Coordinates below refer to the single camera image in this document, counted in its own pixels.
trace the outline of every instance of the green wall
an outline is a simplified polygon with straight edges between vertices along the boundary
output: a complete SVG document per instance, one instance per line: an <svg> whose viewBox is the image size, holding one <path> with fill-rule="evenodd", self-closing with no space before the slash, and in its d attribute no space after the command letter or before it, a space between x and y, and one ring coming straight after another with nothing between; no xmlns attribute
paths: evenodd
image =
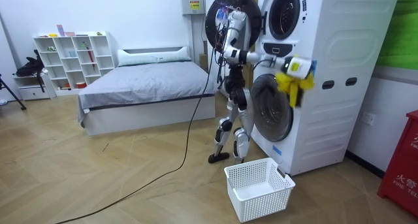
<svg viewBox="0 0 418 224"><path fill-rule="evenodd" d="M398 0L376 65L418 70L418 0Z"/></svg>

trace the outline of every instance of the yellow cloth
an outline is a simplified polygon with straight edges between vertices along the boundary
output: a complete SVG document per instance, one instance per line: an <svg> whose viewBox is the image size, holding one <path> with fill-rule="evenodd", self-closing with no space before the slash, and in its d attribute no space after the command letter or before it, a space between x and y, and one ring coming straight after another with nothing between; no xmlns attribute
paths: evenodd
<svg viewBox="0 0 418 224"><path fill-rule="evenodd" d="M289 105L294 108L298 96L298 89L309 90L314 87L314 78L312 73L304 80L290 77L282 72L276 74L277 89L289 94Z"/></svg>

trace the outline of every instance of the dryer door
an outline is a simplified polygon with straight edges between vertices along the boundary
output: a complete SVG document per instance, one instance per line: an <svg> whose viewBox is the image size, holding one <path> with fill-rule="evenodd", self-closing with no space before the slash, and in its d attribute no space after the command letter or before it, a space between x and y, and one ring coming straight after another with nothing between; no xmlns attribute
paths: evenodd
<svg viewBox="0 0 418 224"><path fill-rule="evenodd" d="M300 13L300 0L273 0L268 16L270 32L275 39L286 39L295 30Z"/></svg>
<svg viewBox="0 0 418 224"><path fill-rule="evenodd" d="M285 93L277 90L272 74L259 76L253 83L254 121L260 134L271 142L287 137L293 123L293 110Z"/></svg>

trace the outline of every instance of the plastic basket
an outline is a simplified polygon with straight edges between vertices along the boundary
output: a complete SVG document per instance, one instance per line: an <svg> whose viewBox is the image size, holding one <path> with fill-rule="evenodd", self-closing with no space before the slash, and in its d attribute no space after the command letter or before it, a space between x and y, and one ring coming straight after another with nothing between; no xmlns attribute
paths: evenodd
<svg viewBox="0 0 418 224"><path fill-rule="evenodd" d="M229 198L242 223L286 209L295 186L271 158L226 167L225 174Z"/></svg>

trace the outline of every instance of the electrical outlet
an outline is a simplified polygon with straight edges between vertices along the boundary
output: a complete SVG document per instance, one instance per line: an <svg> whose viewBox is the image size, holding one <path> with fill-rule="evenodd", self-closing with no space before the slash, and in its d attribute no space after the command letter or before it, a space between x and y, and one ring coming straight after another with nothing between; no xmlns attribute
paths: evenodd
<svg viewBox="0 0 418 224"><path fill-rule="evenodd" d="M368 125L373 125L376 120L376 115L373 115L369 112L363 112L363 115L361 116L361 121L363 123L367 123Z"/></svg>

